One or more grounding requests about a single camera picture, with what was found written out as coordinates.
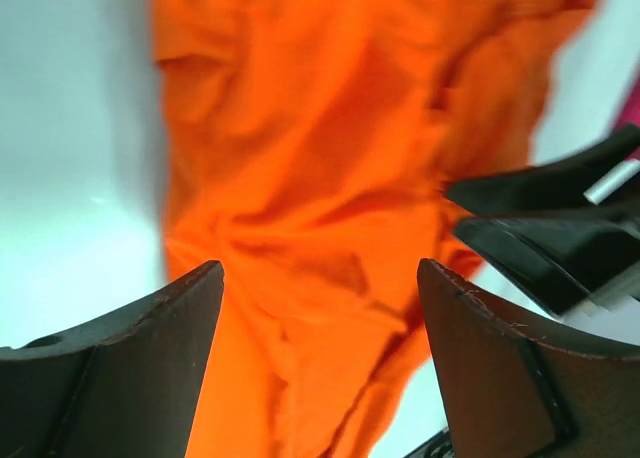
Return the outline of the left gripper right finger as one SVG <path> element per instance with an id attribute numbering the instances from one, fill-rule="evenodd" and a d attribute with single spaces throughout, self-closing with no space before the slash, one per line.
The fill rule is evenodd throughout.
<path id="1" fill-rule="evenodd" d="M 544 318 L 431 259 L 417 282 L 457 457 L 636 457 L 639 349 Z"/>

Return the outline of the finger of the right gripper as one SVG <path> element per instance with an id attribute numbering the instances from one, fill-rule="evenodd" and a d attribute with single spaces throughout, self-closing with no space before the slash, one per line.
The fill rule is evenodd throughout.
<path id="1" fill-rule="evenodd" d="M 454 234 L 551 315 L 639 298 L 639 229 L 629 221 L 467 218 Z"/>
<path id="2" fill-rule="evenodd" d="M 638 148 L 639 127 L 626 125 L 559 161 L 455 182 L 445 196 L 477 216 L 589 207 L 584 193 Z"/>

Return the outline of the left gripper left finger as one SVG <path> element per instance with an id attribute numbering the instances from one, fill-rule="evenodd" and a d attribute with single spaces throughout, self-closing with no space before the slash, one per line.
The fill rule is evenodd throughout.
<path id="1" fill-rule="evenodd" d="M 4 457 L 182 457 L 223 294 L 220 263 L 1 350 Z"/>

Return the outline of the orange t shirt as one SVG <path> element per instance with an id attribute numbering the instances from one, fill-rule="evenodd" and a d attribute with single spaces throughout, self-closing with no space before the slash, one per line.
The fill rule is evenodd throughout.
<path id="1" fill-rule="evenodd" d="M 168 271 L 225 290 L 187 453 L 365 457 L 429 345 L 422 258 L 463 276 L 448 184 L 523 167 L 595 0 L 151 0 Z"/>

